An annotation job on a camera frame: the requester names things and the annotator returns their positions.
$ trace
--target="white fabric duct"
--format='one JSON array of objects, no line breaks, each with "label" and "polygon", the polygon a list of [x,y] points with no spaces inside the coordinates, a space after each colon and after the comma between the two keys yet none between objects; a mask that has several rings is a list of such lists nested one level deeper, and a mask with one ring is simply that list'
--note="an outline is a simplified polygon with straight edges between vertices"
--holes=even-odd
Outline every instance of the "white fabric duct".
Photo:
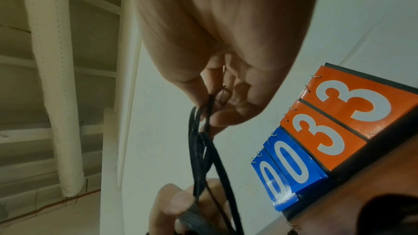
[{"label": "white fabric duct", "polygon": [[25,0],[64,196],[84,183],[68,0]]}]

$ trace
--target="black string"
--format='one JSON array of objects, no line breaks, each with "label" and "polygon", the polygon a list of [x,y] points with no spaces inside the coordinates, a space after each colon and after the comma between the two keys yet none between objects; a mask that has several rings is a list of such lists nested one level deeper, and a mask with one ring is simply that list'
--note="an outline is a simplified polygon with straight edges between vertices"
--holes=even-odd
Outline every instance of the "black string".
[{"label": "black string", "polygon": [[[228,175],[226,174],[225,168],[222,164],[221,158],[219,157],[218,151],[216,150],[212,139],[209,137],[209,121],[210,116],[212,115],[212,108],[214,102],[215,97],[211,96],[206,106],[206,124],[202,132],[199,132],[199,124],[203,108],[200,108],[196,111],[196,108],[194,107],[189,118],[189,152],[190,162],[193,171],[193,180],[195,183],[193,195],[195,196],[196,201],[198,201],[203,190],[206,188],[209,194],[211,195],[213,201],[215,202],[215,205],[217,206],[220,214],[222,215],[222,218],[224,219],[230,234],[243,235],[243,227],[241,224],[241,219],[239,217],[235,196],[232,191]],[[216,168],[216,172],[218,173],[219,179],[225,190],[226,199],[229,201],[231,215],[236,226],[236,231],[233,230],[232,225],[228,217],[226,216],[226,213],[224,212],[219,202],[213,196],[213,193],[210,190],[208,183],[206,182],[206,174],[210,170],[212,164]],[[196,225],[198,227],[193,227],[193,222],[190,222],[188,224],[189,227],[191,227],[192,230],[197,232],[198,234],[208,233],[207,230],[204,230],[207,229],[207,225]]]}]

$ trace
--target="ceiling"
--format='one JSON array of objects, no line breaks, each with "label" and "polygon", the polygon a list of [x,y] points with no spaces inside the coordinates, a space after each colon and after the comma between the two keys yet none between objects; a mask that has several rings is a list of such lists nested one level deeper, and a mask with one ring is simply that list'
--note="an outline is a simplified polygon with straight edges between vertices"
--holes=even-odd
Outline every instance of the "ceiling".
[{"label": "ceiling", "polygon": [[[113,108],[121,0],[69,0],[83,167],[100,188],[103,110]],[[24,0],[0,0],[0,221],[63,199]]]}]

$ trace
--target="black strap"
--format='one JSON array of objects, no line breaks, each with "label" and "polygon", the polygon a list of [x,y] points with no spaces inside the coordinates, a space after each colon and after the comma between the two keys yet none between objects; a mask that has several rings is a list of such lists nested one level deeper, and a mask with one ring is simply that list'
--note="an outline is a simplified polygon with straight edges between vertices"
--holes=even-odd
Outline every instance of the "black strap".
[{"label": "black strap", "polygon": [[[200,108],[196,111],[196,107],[194,107],[189,118],[189,152],[193,171],[193,180],[195,183],[193,195],[195,196],[196,201],[198,201],[203,190],[206,188],[228,227],[228,234],[243,235],[244,231],[228,175],[226,174],[225,168],[222,165],[218,151],[216,150],[212,139],[209,137],[209,120],[210,116],[212,115],[214,102],[215,97],[210,96],[209,102],[206,106],[206,123],[202,132],[199,132],[199,124],[203,108]],[[215,166],[219,179],[225,190],[226,199],[229,201],[229,206],[231,208],[231,214],[236,226],[236,230],[232,228],[232,225],[226,216],[222,205],[220,205],[216,198],[213,196],[213,193],[206,181],[206,174],[208,173],[212,164]],[[187,212],[179,216],[179,220],[189,228],[191,233],[197,233],[199,235],[224,234],[224,232],[221,232],[220,230],[213,227],[209,221],[201,216],[197,204],[193,204],[192,207],[187,210]]]}]

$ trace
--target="brown wooden surface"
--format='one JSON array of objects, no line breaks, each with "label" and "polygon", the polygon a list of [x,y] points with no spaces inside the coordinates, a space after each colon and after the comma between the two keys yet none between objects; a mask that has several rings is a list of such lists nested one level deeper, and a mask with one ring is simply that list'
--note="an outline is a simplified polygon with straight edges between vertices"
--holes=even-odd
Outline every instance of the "brown wooden surface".
[{"label": "brown wooden surface", "polygon": [[300,235],[353,235],[361,207],[377,195],[418,196],[418,135],[305,209],[291,223]]}]

